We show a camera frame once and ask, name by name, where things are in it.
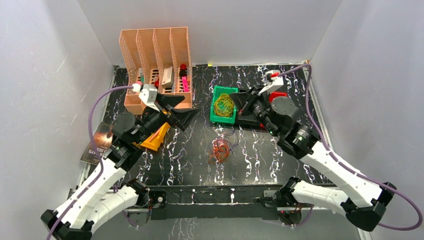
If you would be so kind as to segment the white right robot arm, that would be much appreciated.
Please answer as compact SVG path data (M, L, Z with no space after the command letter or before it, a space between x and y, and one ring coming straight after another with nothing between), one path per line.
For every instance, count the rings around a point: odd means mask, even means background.
M285 96L269 100L261 90L250 89L229 95L240 115L253 115L288 155L324 174L335 189L291 177L277 191L266 191L253 199L266 208L309 204L343 215L357 228L371 232L379 225L395 186L374 183L326 146L316 130L298 122L301 110Z

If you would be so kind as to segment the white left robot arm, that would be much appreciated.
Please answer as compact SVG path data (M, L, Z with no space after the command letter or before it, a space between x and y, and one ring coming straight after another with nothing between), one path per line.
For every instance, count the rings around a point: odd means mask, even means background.
M121 113L112 128L111 146L101 156L93 173L55 210L47 209L40 217L48 229L47 239L89 240L105 222L123 210L144 208L152 201L150 190L137 179L130 180L117 192L103 199L108 190L137 163L144 153L139 144L156 133L164 124L182 131L198 110L177 109L183 95L157 93L138 119L131 112Z

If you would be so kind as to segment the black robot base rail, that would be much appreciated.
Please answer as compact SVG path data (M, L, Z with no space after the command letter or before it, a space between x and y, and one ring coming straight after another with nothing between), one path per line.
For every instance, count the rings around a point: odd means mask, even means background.
M150 186L146 206L125 211L139 225L148 221L197 218L277 220L288 226L305 221L312 206L283 200L280 185Z

